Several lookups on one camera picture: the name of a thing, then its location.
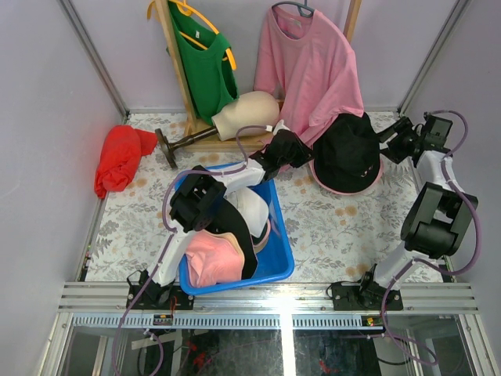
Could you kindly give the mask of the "pink bucket hat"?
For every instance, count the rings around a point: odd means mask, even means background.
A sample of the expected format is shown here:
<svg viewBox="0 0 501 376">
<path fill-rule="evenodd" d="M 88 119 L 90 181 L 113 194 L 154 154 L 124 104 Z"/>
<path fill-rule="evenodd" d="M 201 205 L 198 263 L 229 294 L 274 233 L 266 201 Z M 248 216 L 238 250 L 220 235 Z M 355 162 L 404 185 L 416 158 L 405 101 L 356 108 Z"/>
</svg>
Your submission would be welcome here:
<svg viewBox="0 0 501 376">
<path fill-rule="evenodd" d="M 308 164 L 314 180 L 331 193 L 351 196 L 362 193 L 374 186 L 383 174 L 383 162 L 379 160 L 364 172 L 348 172 L 338 166 L 310 161 Z"/>
</svg>

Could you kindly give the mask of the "beige mannequin head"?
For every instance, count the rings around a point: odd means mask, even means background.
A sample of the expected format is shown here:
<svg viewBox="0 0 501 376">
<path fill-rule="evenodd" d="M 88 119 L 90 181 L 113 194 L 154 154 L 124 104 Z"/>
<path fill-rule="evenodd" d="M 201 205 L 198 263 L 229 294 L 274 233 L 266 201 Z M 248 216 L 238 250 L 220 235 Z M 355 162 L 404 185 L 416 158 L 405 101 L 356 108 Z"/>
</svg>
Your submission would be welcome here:
<svg viewBox="0 0 501 376">
<path fill-rule="evenodd" d="M 279 104 L 272 95 L 255 91 L 227 104 L 211 120 L 218 130 L 218 138 L 227 141 L 234 139 L 242 128 L 239 137 L 265 134 L 267 127 L 273 127 L 279 120 L 279 112 Z"/>
</svg>

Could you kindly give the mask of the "black bucket hat beige brim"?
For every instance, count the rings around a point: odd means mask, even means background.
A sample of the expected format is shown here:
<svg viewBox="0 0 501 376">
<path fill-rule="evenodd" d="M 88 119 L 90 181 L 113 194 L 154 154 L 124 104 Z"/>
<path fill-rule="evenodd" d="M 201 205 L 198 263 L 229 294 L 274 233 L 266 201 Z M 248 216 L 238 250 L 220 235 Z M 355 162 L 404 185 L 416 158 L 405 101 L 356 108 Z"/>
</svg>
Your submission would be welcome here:
<svg viewBox="0 0 501 376">
<path fill-rule="evenodd" d="M 313 160 L 348 172 L 364 172 L 380 160 L 380 145 L 368 114 L 339 115 L 314 142 Z"/>
</svg>

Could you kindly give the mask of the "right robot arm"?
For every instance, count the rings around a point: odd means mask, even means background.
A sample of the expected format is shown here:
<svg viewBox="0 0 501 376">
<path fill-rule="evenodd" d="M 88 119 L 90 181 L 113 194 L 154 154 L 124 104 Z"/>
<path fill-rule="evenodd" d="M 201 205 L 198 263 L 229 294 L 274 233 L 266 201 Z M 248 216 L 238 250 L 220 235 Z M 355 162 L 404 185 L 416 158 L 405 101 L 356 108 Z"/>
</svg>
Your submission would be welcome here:
<svg viewBox="0 0 501 376">
<path fill-rule="evenodd" d="M 378 134 L 381 153 L 396 164 L 411 159 L 422 187 L 402 224 L 400 245 L 360 280 L 356 296 L 366 309 L 386 306 L 417 268 L 434 268 L 434 261 L 454 255 L 469 226 L 480 227 L 478 199 L 461 189 L 452 168 L 456 149 L 446 146 L 451 113 L 426 112 L 422 125 L 403 117 Z"/>
</svg>

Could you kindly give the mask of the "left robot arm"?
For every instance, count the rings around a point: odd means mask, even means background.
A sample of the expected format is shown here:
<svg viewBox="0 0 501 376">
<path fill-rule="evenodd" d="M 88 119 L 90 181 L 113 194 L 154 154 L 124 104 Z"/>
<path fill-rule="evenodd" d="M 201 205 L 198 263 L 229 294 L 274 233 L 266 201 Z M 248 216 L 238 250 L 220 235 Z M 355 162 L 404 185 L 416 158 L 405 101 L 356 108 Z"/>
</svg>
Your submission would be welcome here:
<svg viewBox="0 0 501 376">
<path fill-rule="evenodd" d="M 299 168 L 313 159 L 313 151 L 288 128 L 274 131 L 271 142 L 231 168 L 207 170 L 196 166 L 180 172 L 168 186 L 162 204 L 162 220 L 168 231 L 157 252 L 156 261 L 147 268 L 144 299 L 155 309 L 163 309 L 171 300 L 169 284 L 189 241 L 205 229 L 225 201 L 225 195 L 244 187 L 257 186 L 274 179 L 289 165 Z"/>
</svg>

